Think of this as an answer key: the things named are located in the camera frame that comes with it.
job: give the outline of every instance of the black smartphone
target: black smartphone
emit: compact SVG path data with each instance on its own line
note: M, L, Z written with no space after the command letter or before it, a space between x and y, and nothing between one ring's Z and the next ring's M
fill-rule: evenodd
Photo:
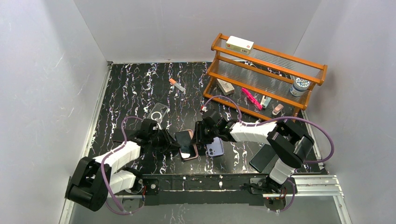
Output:
M264 145L250 160L249 164L261 173L271 160L276 156L275 151L270 145Z
M185 161L198 158L197 146L191 144L192 136L192 130L184 130L175 133L176 141L180 145L180 155Z

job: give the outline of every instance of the rose gold smartphone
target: rose gold smartphone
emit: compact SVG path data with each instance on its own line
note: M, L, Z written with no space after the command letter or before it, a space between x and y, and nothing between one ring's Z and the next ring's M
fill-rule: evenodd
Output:
M191 144L193 135L191 129L175 133L176 141L180 145L180 155L184 161L198 158L197 146Z

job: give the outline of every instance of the white wall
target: white wall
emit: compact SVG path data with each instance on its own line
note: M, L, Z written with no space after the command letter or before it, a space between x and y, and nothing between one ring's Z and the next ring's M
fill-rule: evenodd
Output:
M353 223L396 218L395 12L395 1L325 0L295 53L329 66L307 110L334 138L326 167L340 179Z
M106 60L211 61L219 32L293 54L319 0L74 0Z
M59 222L106 61L73 0L0 2L0 219Z

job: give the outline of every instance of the small bottle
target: small bottle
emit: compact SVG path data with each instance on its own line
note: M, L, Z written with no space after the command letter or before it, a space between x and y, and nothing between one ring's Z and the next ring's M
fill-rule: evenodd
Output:
M310 84L311 83L309 81L305 80L305 79L296 78L294 80L293 85L290 88L290 93L293 94L296 97L300 97L308 89Z

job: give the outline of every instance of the marker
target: marker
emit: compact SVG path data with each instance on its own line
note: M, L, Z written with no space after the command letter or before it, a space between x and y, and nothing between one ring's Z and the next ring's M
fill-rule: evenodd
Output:
M169 80L169 82L170 82L171 85L176 86L176 88L178 88L180 91L185 92L185 88L182 87L182 86L181 86L178 82L176 82L174 79L171 78L171 79Z
M246 94L247 98L250 99L250 101L251 101L259 110L262 109L262 106L261 106L261 104L259 103L259 101L257 101L257 100L252 96L252 94L250 94L250 92L249 92L247 89L242 88L242 92Z

